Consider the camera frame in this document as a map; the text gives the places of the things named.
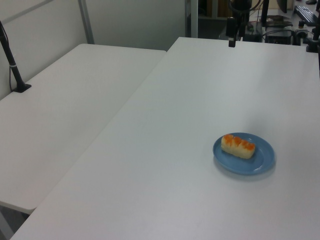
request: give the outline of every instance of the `keyboard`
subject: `keyboard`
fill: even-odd
[[[294,12],[304,20],[305,24],[309,27],[315,27],[317,24],[317,16],[305,6],[295,6]]]

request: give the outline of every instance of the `bread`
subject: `bread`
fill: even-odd
[[[256,150],[256,145],[238,136],[227,134],[221,139],[221,149],[236,157],[250,159]]]

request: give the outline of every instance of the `table surface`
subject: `table surface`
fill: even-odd
[[[318,55],[179,38],[12,240],[301,240],[320,236]],[[231,173],[232,132],[275,166]]]
[[[82,44],[0,101],[0,205],[31,213],[165,55]]]

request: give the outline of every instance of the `black metal pole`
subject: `black metal pole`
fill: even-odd
[[[5,34],[4,26],[2,25],[1,21],[0,21],[0,41],[1,41],[1,45],[3,47],[4,53],[6,55],[6,58],[8,59],[14,78],[16,80],[16,88],[13,91],[18,93],[23,93],[25,90],[29,89],[31,85],[25,84],[24,81],[22,81],[16,61],[9,47],[9,42]]]

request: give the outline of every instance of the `black cable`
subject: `black cable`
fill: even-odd
[[[263,4],[264,4],[264,1],[262,1],[262,3],[260,4],[259,9],[258,9],[258,16],[256,16],[255,32],[258,31],[257,29],[258,29],[259,12],[260,12],[261,6],[262,6]]]
[[[256,16],[256,25],[258,24],[258,20],[259,20],[259,12],[260,12],[260,9],[261,9],[261,6],[264,2],[262,2],[259,6],[259,9],[258,9],[258,16]]]
[[[6,42],[8,43],[8,46],[9,46],[9,38],[8,38],[8,35],[6,33],[6,30],[4,28],[4,26],[1,26],[3,32],[4,32],[4,35],[5,35],[5,38],[6,38]],[[12,90],[12,87],[11,87],[11,67],[9,66],[9,86],[10,86],[10,91],[13,92]]]
[[[229,9],[230,9],[232,12],[235,12],[235,13],[238,13],[238,14],[246,14],[246,13],[251,12],[252,10],[255,10],[255,9],[259,6],[260,2],[261,2],[261,0],[258,0],[258,3],[257,3],[254,7],[250,8],[250,9],[247,9],[247,10],[237,10],[237,9],[235,9],[235,8],[232,7],[232,5],[231,5],[231,0],[228,0],[228,7],[229,7]]]
[[[12,87],[11,87],[11,67],[9,67],[9,86],[10,86],[10,91],[12,91]]]
[[[260,11],[260,8],[261,8],[262,4],[264,4],[264,1],[261,2],[259,8],[258,8],[258,9],[255,9],[254,12],[249,15],[249,17],[250,17],[251,15],[253,15],[256,11],[258,11],[258,10]]]
[[[295,33],[295,32],[292,31],[292,30],[273,30],[273,31],[268,31],[268,32],[262,34],[262,36],[266,36],[266,35],[269,35],[269,34],[280,33],[280,32],[291,32],[292,34]]]

